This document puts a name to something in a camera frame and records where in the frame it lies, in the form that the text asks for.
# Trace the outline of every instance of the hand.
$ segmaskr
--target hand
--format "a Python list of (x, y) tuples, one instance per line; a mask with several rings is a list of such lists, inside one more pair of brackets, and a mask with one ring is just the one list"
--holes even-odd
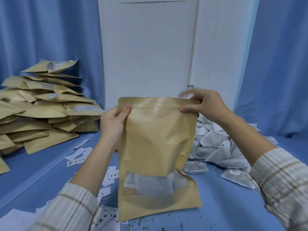
[(113, 107), (100, 117), (100, 129), (102, 139), (107, 138), (112, 144), (116, 145), (120, 141), (123, 132), (123, 123), (125, 118), (132, 110), (132, 106), (128, 103), (117, 116), (117, 107)]
[(198, 112), (217, 124), (223, 122), (227, 116), (233, 114), (217, 91), (196, 88), (183, 91), (180, 96), (188, 94), (193, 94), (190, 99), (198, 100), (200, 104), (183, 105), (180, 107), (181, 112)]

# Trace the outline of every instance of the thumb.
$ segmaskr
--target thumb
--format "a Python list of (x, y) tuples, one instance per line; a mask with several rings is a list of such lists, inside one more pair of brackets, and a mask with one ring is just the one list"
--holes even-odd
[(132, 105), (130, 103), (127, 103), (121, 110), (120, 114), (117, 116), (117, 119), (119, 119), (122, 123), (124, 122), (125, 118), (129, 115), (129, 113), (132, 110)]
[(199, 104), (186, 104), (180, 107), (180, 112), (200, 112)]

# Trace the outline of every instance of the left hand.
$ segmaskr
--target left hand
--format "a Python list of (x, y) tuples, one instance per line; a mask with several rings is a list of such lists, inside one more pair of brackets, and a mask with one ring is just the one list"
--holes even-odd
[(123, 133), (123, 123), (125, 118), (129, 115), (132, 110), (131, 104), (127, 103), (120, 114), (117, 116), (117, 106), (105, 112), (100, 117), (100, 129), (102, 139), (108, 139), (112, 144), (116, 145), (121, 138)]

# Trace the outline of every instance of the plaid shirt sleeve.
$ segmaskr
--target plaid shirt sleeve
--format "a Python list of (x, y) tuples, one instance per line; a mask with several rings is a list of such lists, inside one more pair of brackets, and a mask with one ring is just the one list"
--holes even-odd
[(266, 210), (286, 230), (308, 230), (308, 167), (282, 148), (261, 156), (250, 174)]
[(68, 183), (34, 223), (31, 231), (93, 231), (100, 212), (93, 194)]

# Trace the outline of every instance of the blue curtain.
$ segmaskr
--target blue curtain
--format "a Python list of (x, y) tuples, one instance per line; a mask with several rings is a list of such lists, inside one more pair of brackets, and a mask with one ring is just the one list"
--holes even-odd
[(308, 0), (260, 0), (236, 113), (265, 135), (308, 138)]
[(0, 82), (37, 62), (79, 59), (86, 96), (104, 108), (97, 0), (0, 0)]

